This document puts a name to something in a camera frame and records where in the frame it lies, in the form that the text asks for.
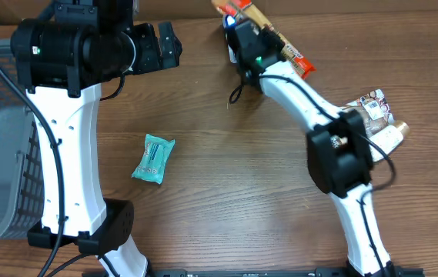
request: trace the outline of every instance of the gray basket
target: gray basket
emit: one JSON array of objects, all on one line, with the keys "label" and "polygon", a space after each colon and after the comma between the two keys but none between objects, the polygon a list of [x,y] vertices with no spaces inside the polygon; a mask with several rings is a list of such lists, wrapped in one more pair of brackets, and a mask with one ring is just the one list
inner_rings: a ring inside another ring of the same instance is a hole
[{"label": "gray basket", "polygon": [[[16,80],[10,41],[0,40],[0,66]],[[34,118],[0,79],[0,239],[22,239],[44,205]]]}]

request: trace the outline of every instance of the teal snack wrapper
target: teal snack wrapper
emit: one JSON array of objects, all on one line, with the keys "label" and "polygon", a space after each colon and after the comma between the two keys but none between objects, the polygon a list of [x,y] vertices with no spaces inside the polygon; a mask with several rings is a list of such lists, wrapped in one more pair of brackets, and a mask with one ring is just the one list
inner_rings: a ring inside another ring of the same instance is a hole
[{"label": "teal snack wrapper", "polygon": [[142,161],[132,174],[133,178],[162,184],[167,160],[174,148],[175,140],[171,142],[153,135],[145,137],[145,152]]}]

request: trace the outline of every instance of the gray plastic crate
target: gray plastic crate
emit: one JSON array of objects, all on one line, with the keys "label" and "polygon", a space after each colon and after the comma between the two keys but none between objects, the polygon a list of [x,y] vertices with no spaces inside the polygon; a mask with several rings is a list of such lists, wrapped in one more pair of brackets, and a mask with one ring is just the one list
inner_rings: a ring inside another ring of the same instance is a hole
[{"label": "gray plastic crate", "polygon": [[[10,41],[0,40],[0,66],[16,80]],[[42,217],[44,185],[32,113],[0,79],[0,239],[22,239]]]}]

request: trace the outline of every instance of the white bottle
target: white bottle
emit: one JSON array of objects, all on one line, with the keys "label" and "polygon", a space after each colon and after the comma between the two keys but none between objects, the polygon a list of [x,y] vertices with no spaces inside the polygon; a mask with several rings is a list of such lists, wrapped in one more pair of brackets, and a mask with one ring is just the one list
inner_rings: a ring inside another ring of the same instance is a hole
[{"label": "white bottle", "polygon": [[[403,139],[410,133],[409,126],[402,121],[396,121],[392,125],[373,135],[369,139],[376,143],[387,155],[396,149]],[[383,159],[383,155],[379,153],[374,147],[369,146],[373,161],[378,162]]]}]

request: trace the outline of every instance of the plastic package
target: plastic package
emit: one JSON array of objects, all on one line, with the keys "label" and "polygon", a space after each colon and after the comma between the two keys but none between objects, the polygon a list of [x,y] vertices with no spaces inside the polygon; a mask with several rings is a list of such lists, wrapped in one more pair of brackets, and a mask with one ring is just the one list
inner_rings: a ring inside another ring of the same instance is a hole
[{"label": "plastic package", "polygon": [[145,137],[145,151],[142,161],[132,174],[133,178],[162,184],[167,160],[174,148],[175,140],[171,142],[153,135]]}]

